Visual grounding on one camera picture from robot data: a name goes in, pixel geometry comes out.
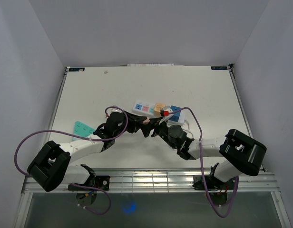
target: glass panel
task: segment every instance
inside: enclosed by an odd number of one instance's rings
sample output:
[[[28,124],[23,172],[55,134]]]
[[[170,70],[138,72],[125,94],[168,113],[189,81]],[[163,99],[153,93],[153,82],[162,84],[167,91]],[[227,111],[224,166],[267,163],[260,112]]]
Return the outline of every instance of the glass panel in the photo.
[[[34,193],[26,228],[71,227],[281,227],[270,192],[239,192],[227,218],[218,217],[202,193],[110,194],[111,210],[103,216],[78,207],[75,193]],[[92,206],[104,211],[104,194]]]

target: metal rail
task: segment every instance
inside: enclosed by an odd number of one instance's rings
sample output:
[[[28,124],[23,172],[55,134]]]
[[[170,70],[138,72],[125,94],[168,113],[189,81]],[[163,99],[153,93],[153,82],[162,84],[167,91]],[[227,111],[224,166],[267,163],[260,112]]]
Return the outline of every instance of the metal rail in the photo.
[[[163,192],[204,192],[194,190],[193,176],[200,175],[201,171],[119,171],[95,170],[97,175],[109,175],[109,193],[163,193]],[[67,184],[59,185],[51,193],[72,193],[67,190]],[[240,175],[238,192],[251,191],[279,191],[274,174],[260,172],[258,176]],[[32,178],[26,178],[22,189],[23,193],[45,192]]]

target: metal frame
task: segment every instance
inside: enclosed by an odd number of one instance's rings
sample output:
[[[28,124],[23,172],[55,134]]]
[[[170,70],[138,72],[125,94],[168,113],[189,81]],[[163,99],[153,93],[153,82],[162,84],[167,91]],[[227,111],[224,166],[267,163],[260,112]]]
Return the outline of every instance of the metal frame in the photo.
[[[26,218],[28,215],[31,199],[33,193],[26,192],[21,194],[20,204],[18,208],[18,213],[14,221],[15,228],[23,228],[26,222]]]
[[[281,198],[281,193],[279,191],[276,192],[271,192],[273,202],[275,205],[276,212],[278,213],[280,223],[283,228],[290,228],[291,224],[288,219],[282,198]]]
[[[68,69],[66,67],[64,78],[58,92],[56,104],[48,125],[51,129],[58,109],[60,97],[63,91],[63,86],[66,80]],[[251,137],[253,137],[246,114],[244,112],[243,104],[241,102],[234,75],[228,67],[232,83],[234,85],[235,93],[244,117],[246,128]],[[45,143],[49,139],[49,133],[44,138]],[[192,188],[193,176],[201,175],[200,169],[186,170],[186,169],[169,169],[169,170],[155,170],[155,169],[119,169],[119,170],[105,170],[95,169],[97,175],[110,176],[110,190],[109,193],[170,193],[170,192],[204,192],[196,191]],[[210,170],[206,169],[205,174],[209,174]],[[273,173],[260,171],[256,177],[247,175],[240,175],[239,177],[239,192],[271,192],[274,205],[279,216],[283,228],[291,227],[287,217],[281,193]],[[28,215],[31,199],[33,193],[45,193],[32,178],[26,178],[23,184],[22,195],[18,214],[14,223],[14,227],[22,228]],[[67,190],[67,185],[60,185],[50,193],[73,193]]]
[[[200,169],[197,171],[150,171],[150,170],[95,170],[97,175],[110,176],[109,193],[172,193],[172,192],[205,192],[194,190],[193,176],[201,176]],[[67,184],[61,184],[52,193],[72,193],[67,190]],[[240,175],[238,192],[253,191],[279,191],[279,187],[270,172],[260,172],[256,177]],[[24,193],[45,192],[33,178],[26,178]]]

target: power strip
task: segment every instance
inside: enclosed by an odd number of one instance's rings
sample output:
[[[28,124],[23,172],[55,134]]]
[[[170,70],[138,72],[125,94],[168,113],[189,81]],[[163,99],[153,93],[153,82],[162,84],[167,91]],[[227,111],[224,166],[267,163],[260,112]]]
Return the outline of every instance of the power strip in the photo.
[[[150,118],[157,118],[158,116],[154,115],[154,109],[156,104],[145,102],[141,100],[136,100],[134,106],[132,108],[132,112],[138,115],[147,116]],[[180,109],[176,106],[171,106],[173,111]],[[185,122],[186,114],[183,111],[180,111],[180,114],[176,113],[174,116],[171,117],[172,120],[168,120],[171,124],[178,124],[183,125]]]

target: white backdrop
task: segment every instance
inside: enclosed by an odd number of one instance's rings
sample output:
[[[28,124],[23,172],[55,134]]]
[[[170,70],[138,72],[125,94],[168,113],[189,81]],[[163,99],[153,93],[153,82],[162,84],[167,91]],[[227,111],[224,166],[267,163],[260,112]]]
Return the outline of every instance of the white backdrop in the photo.
[[[293,0],[270,0],[235,64],[254,137],[268,150],[293,227]]]
[[[234,63],[268,0],[30,0],[64,66]]]
[[[14,151],[28,134],[48,125],[63,65],[28,0],[0,0],[0,228],[10,228],[24,176]],[[40,137],[25,143],[19,165],[26,170]]]
[[[75,121],[81,121],[96,129],[106,121],[106,107],[117,105],[130,112],[137,99],[190,107],[201,124],[204,140],[223,137],[230,129],[247,134],[229,71],[209,66],[86,67],[84,72],[68,72],[52,128],[73,133]],[[190,132],[198,138],[200,132],[191,113],[182,113],[190,123]],[[49,140],[68,143],[72,137],[51,134]],[[222,157],[204,158],[204,166],[210,168],[223,161]],[[190,169],[200,167],[200,160],[183,160],[160,137],[144,138],[139,131],[125,133],[109,150],[73,163],[80,164],[91,168]]]

